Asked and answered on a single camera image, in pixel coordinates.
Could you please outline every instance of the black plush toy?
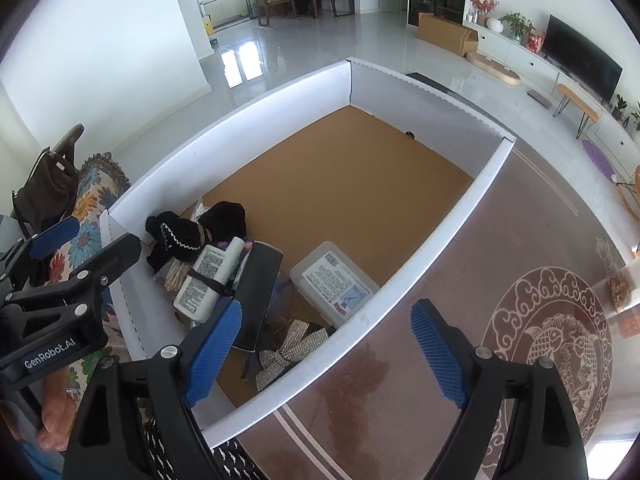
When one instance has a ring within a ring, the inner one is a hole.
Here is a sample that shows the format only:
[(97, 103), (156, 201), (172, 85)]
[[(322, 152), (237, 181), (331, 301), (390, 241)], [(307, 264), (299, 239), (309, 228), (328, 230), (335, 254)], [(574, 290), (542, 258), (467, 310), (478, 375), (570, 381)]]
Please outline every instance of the black plush toy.
[(206, 244), (229, 242), (234, 236), (246, 237), (244, 208), (233, 202), (218, 202), (196, 222), (180, 218), (172, 211), (165, 211), (146, 219), (145, 229), (157, 241), (146, 258), (154, 273), (165, 263), (176, 258), (193, 263)]

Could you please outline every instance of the brown cork surface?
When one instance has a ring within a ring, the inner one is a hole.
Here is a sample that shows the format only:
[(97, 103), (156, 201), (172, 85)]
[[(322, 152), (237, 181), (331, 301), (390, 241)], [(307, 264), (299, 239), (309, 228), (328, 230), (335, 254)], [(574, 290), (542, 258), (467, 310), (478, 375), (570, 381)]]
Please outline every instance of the brown cork surface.
[[(236, 171), (207, 193), (204, 203), (241, 203), (248, 235), (282, 250), (283, 276), (329, 240), (382, 286), (471, 181), (403, 132), (349, 106)], [(325, 324), (297, 293), (290, 316)], [(257, 393), (255, 381), (240, 380), (245, 356), (233, 349), (218, 375), (236, 406)]]

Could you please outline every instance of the purple mat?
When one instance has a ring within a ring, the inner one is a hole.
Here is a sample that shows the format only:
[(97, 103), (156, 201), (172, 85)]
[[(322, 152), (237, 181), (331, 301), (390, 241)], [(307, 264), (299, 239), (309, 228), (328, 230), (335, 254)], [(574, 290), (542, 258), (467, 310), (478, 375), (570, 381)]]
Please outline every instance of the purple mat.
[(611, 176), (615, 175), (616, 172), (613, 171), (611, 164), (607, 157), (602, 153), (598, 146), (596, 146), (589, 139), (584, 139), (582, 141), (582, 147), (584, 151), (587, 152), (589, 158), (594, 163), (595, 167), (598, 168), (600, 173), (607, 177), (608, 180), (611, 180)]

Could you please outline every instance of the red gift box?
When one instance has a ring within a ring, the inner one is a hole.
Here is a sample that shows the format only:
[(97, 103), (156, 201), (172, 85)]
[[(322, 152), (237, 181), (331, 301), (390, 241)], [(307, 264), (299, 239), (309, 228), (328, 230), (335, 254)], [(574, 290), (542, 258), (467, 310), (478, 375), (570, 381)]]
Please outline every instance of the red gift box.
[(527, 49), (534, 54), (538, 54), (542, 49), (542, 36), (537, 34), (530, 34), (529, 41), (527, 41)]

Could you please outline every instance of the white vase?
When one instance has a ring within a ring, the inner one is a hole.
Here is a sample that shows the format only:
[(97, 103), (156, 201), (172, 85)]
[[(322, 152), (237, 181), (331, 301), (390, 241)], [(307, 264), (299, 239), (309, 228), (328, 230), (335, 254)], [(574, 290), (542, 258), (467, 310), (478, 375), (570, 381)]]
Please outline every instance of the white vase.
[(486, 20), (486, 26), (489, 30), (497, 32), (500, 34), (504, 30), (504, 25), (500, 20), (496, 20), (495, 18), (489, 18)]

